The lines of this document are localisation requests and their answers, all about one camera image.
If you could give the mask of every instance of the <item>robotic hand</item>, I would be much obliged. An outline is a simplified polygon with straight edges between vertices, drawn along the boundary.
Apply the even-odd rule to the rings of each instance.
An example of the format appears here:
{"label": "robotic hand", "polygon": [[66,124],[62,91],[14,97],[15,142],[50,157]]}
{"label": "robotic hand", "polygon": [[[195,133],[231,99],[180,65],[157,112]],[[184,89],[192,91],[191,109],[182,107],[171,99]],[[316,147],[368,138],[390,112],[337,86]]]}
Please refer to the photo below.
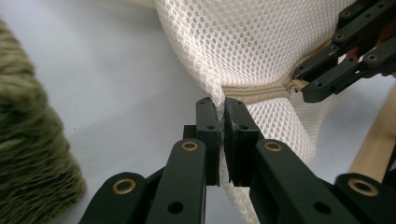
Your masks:
{"label": "robotic hand", "polygon": [[396,76],[395,12],[392,0],[358,0],[341,11],[331,44],[294,71],[304,101],[323,101],[362,77]]}

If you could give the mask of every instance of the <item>green fuzzy fabric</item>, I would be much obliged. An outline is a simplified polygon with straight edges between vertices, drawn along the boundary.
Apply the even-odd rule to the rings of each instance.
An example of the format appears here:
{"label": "green fuzzy fabric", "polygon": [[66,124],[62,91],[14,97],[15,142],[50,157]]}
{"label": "green fuzzy fabric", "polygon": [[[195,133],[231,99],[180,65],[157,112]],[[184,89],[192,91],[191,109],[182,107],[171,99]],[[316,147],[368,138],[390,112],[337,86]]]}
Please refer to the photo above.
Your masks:
{"label": "green fuzzy fabric", "polygon": [[0,21],[0,223],[45,223],[85,182],[34,68]]}

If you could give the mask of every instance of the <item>white table surface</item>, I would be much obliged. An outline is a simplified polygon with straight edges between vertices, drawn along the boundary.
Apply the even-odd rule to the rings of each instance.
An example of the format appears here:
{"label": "white table surface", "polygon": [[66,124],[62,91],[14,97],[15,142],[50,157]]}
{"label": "white table surface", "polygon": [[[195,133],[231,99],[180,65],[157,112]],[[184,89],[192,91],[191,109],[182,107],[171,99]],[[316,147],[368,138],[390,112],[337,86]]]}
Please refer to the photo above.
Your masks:
{"label": "white table surface", "polygon": [[[35,64],[87,181],[82,200],[51,223],[78,223],[111,176],[162,168],[205,93],[172,51],[157,13],[127,0],[0,0],[0,17]],[[325,120],[309,167],[333,182],[347,171],[395,79],[360,80]],[[242,223],[208,187],[206,223]]]}

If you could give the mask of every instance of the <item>white mesh fabric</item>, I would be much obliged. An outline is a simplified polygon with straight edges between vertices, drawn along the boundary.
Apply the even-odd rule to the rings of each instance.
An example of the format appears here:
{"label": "white mesh fabric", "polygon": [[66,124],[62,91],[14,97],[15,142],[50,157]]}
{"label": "white mesh fabric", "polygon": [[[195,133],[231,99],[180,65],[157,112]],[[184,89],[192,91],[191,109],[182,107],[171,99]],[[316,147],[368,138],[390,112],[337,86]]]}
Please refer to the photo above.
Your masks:
{"label": "white mesh fabric", "polygon": [[[173,49],[222,116],[221,87],[254,87],[283,77],[333,33],[337,14],[353,0],[157,0]],[[308,105],[301,94],[247,108],[267,138],[287,143],[305,162],[315,154],[318,127],[332,100]],[[258,223],[248,189],[221,184],[247,223]]]}

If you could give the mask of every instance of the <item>wooden rod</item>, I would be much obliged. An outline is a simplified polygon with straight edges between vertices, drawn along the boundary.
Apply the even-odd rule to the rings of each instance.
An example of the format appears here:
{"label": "wooden rod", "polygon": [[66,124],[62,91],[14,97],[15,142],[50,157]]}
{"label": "wooden rod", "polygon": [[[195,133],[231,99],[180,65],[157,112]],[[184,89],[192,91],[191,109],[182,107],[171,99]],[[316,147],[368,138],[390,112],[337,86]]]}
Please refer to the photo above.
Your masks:
{"label": "wooden rod", "polygon": [[382,182],[396,145],[396,86],[382,106],[348,172]]}

